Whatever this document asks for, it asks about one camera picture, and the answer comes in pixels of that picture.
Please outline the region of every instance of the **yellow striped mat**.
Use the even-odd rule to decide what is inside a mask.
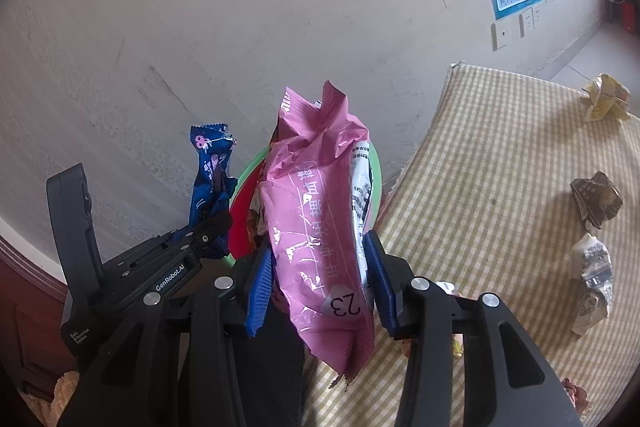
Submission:
[[[640,362],[640,120],[584,121],[576,90],[475,66],[452,67],[430,131],[404,170],[376,229],[416,275],[464,296],[497,293],[559,378],[592,402],[593,427]],[[612,256],[612,316],[572,333],[580,293],[568,252],[580,239],[569,183],[602,170],[623,198],[598,237]],[[406,358],[376,319],[369,365],[345,389],[308,369],[306,427],[393,425]],[[463,363],[454,362],[452,425],[462,424]]]

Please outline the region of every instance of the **electrical outlet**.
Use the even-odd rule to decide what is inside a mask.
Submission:
[[[537,28],[542,24],[542,14],[540,13],[540,6],[534,6],[533,11],[533,27]]]
[[[494,37],[494,51],[511,42],[511,21],[508,18],[496,21],[491,28]]]
[[[535,28],[533,25],[533,10],[529,8],[520,14],[520,36],[524,37],[533,28]]]

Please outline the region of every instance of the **white snack package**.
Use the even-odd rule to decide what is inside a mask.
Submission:
[[[584,282],[578,314],[571,328],[584,335],[590,328],[609,317],[613,302],[613,270],[609,251],[602,241],[584,234],[571,249],[572,279]]]
[[[356,247],[356,258],[360,270],[360,283],[367,300],[367,306],[373,310],[373,291],[367,279],[367,259],[362,248],[364,224],[367,221],[373,179],[369,168],[369,142],[355,142],[351,148],[349,165],[351,179],[351,219]]]

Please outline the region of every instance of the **plastic bag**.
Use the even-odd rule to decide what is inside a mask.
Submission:
[[[374,344],[351,215],[352,148],[368,139],[329,81],[321,107],[287,88],[259,184],[290,319],[311,352],[347,382]]]

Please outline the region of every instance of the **blue candy wrapper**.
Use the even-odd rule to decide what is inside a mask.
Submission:
[[[192,126],[191,143],[198,151],[198,174],[193,184],[189,229],[222,210],[228,210],[238,183],[226,173],[231,150],[236,143],[226,123]],[[228,254],[226,235],[216,241]]]

